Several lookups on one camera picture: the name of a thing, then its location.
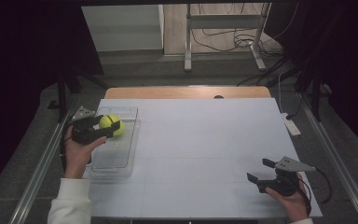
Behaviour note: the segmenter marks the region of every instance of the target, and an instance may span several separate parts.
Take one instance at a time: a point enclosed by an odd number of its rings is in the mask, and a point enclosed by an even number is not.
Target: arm
[[[66,169],[61,179],[57,199],[51,202],[48,223],[90,223],[90,181],[82,179],[92,150],[106,141],[106,137],[83,146],[71,139],[72,127],[65,135]]]
[[[298,178],[302,180],[302,176],[297,174]],[[304,184],[300,181],[300,189],[304,192]],[[290,197],[283,197],[277,191],[266,188],[267,194],[278,201],[286,212],[287,217],[292,224],[312,224],[312,219],[308,217],[307,208],[302,196],[296,192]]]

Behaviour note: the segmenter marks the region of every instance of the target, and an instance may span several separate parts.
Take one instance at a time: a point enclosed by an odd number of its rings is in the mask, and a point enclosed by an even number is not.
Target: white cloth
[[[91,222],[89,190],[88,179],[62,178],[58,197],[51,202],[48,224],[89,224]]]
[[[312,219],[307,218],[301,221],[297,221],[297,222],[291,222],[290,224],[313,224]]]

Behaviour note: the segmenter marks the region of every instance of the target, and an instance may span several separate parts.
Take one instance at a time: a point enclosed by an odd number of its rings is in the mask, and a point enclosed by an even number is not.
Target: wall
[[[82,7],[97,51],[162,49],[158,6]]]

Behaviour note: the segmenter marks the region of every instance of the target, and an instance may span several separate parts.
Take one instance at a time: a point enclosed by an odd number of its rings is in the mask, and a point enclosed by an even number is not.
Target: black cable
[[[263,75],[258,75],[258,76],[255,76],[255,77],[248,77],[248,78],[246,78],[245,80],[242,80],[241,82],[239,82],[238,84],[237,84],[237,87],[239,87],[243,82],[245,82],[245,81],[249,81],[249,80],[252,80],[252,79],[254,79],[254,78],[257,78],[257,77],[260,77],[260,76],[263,76]]]
[[[255,10],[255,13],[257,13],[257,10],[255,9],[255,5],[253,3],[252,4],[252,8]]]
[[[303,97],[301,97],[301,100],[300,100],[300,103],[298,104],[298,108],[297,108],[296,113],[286,116],[286,119],[292,119],[292,118],[294,118],[295,116],[297,116],[298,112],[300,111],[302,102],[303,102]]]
[[[71,139],[72,136],[68,137],[67,139],[63,140],[63,142],[65,143],[66,141],[68,141],[69,139]]]
[[[209,49],[214,49],[214,50],[217,50],[217,51],[222,51],[222,52],[232,51],[232,50],[236,49],[236,47],[233,48],[233,49],[216,49],[214,47],[211,47],[211,46],[208,46],[208,45],[205,45],[205,44],[201,44],[199,41],[197,41],[196,37],[194,36],[193,29],[191,29],[191,34],[193,35],[194,41],[196,41],[197,44],[199,44],[199,45],[201,45],[203,47],[206,47],[206,48],[209,48]]]
[[[255,76],[255,77],[246,78],[245,80],[242,80],[241,82],[239,82],[239,83],[237,84],[237,86],[240,86],[240,84],[242,84],[242,83],[245,82],[245,81],[248,81],[248,80],[251,80],[251,79],[254,79],[254,78],[259,77],[259,79],[258,79],[257,82],[255,83],[256,85],[258,85],[258,83],[260,82],[260,79],[261,79],[262,77],[265,77],[267,74],[273,72],[273,71],[276,69],[276,68],[275,68],[276,66],[278,66],[278,67],[281,66],[281,64],[278,65],[278,63],[280,63],[282,60],[283,60],[283,57],[280,58],[280,60],[277,61],[274,65],[272,65],[272,67],[270,67],[270,69],[267,70],[265,73],[263,73],[263,74],[261,74],[261,75],[258,75],[258,76]]]
[[[223,32],[214,33],[214,34],[206,34],[206,33],[204,32],[204,30],[202,29],[202,32],[203,32],[205,35],[223,35],[223,34],[232,33],[232,32],[236,32],[236,31],[248,31],[248,30],[254,30],[254,29],[231,30],[231,31],[223,31]]]
[[[241,13],[240,13],[240,14],[242,14],[244,8],[245,8],[245,4],[242,3],[242,8],[241,8]]]
[[[307,187],[308,192],[310,193],[310,187],[303,180],[301,180],[301,179],[298,179],[298,180],[301,181]],[[310,197],[308,198],[307,194],[300,187],[298,187],[297,185],[295,185],[295,186],[296,186],[297,192],[304,199],[305,207],[307,209],[307,214],[308,214],[308,216],[310,216],[310,210],[312,209],[312,207],[310,206],[310,200],[312,199],[312,196],[310,194]]]
[[[284,49],[268,52],[266,50],[266,48],[264,48],[264,42],[261,39],[260,39],[260,43],[261,43],[261,45],[258,45],[258,47],[259,47],[259,52],[261,54],[269,56],[269,57],[283,56]]]
[[[227,14],[229,14],[229,13],[232,11],[233,6],[234,6],[234,3],[231,4],[231,10],[230,10]],[[200,15],[201,15],[201,10],[202,10],[203,14],[206,14],[206,13],[205,13],[205,10],[203,9],[202,4],[199,4],[199,14],[200,14]],[[204,29],[201,29],[201,30],[202,30],[202,32],[203,32],[205,35],[221,35],[221,34],[225,34],[225,33],[234,32],[234,31],[226,31],[226,32],[219,32],[219,33],[215,33],[215,34],[206,34],[205,31],[204,31]]]
[[[231,9],[229,10],[229,12],[227,14],[229,14],[232,11],[232,8],[234,8],[234,13],[235,13],[235,6],[234,3],[231,3]]]
[[[246,38],[246,39],[241,39],[239,38],[240,36],[250,36],[250,37],[253,37],[255,38],[254,35],[236,35],[236,32],[237,30],[234,32],[234,46],[237,47],[237,48],[247,48],[249,46],[252,45],[252,43],[254,42],[253,39],[249,39],[249,38]],[[241,43],[242,42],[246,42],[246,45],[245,46],[242,46]]]
[[[331,187],[331,183],[330,183],[330,181],[328,180],[327,175],[326,175],[322,170],[320,170],[319,168],[317,168],[317,167],[315,167],[315,168],[316,168],[316,171],[319,172],[319,173],[324,177],[324,179],[325,179],[326,182],[327,182],[327,186],[328,186],[328,196],[327,196],[326,199],[324,199],[324,200],[322,201],[322,203],[328,203],[328,202],[330,201],[331,197],[333,196],[333,188]]]
[[[62,135],[61,135],[61,140],[60,140],[60,157],[61,157],[61,162],[62,162],[62,168],[63,171],[65,172],[66,170],[66,155],[65,155],[65,142],[68,141],[70,138],[72,137],[68,137],[67,139],[65,139],[65,134],[68,131],[70,124],[70,121],[72,119],[73,116],[69,116],[66,121],[63,124],[63,129],[62,129]]]
[[[277,70],[279,67],[281,67],[284,63],[286,63],[286,61],[288,61],[289,59],[287,57],[281,57],[279,61],[277,61],[274,65],[272,65],[272,67],[270,67],[261,77],[260,79],[257,80],[257,82],[255,83],[256,86],[259,85],[260,81],[266,77],[268,74],[270,74],[271,72]]]

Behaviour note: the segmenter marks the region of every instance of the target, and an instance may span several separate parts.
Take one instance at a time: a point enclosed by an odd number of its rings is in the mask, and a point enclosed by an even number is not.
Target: power strip
[[[282,113],[282,119],[283,119],[284,125],[286,125],[287,131],[289,131],[290,135],[292,135],[292,136],[301,135],[301,132],[297,128],[295,123],[292,120],[287,119],[286,117],[287,117],[287,113]]]

